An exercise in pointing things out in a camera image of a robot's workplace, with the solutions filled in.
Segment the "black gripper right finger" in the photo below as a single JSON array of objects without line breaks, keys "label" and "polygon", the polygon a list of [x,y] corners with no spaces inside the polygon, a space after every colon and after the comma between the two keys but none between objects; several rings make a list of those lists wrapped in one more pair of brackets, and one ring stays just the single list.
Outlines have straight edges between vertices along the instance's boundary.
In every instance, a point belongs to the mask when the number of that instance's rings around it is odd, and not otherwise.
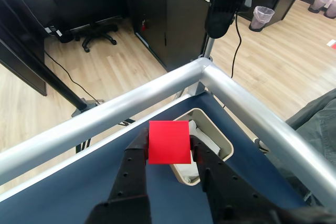
[{"label": "black gripper right finger", "polygon": [[190,147],[214,223],[335,223],[335,215],[323,207],[276,206],[194,135]]}]

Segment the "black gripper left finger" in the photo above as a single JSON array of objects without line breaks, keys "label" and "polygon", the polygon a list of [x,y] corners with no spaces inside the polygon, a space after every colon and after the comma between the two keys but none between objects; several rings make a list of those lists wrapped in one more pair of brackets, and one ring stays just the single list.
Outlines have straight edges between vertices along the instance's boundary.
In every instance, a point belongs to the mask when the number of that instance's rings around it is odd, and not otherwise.
[{"label": "black gripper left finger", "polygon": [[108,200],[97,204],[85,223],[151,223],[146,191],[149,130],[143,129],[124,150]]}]

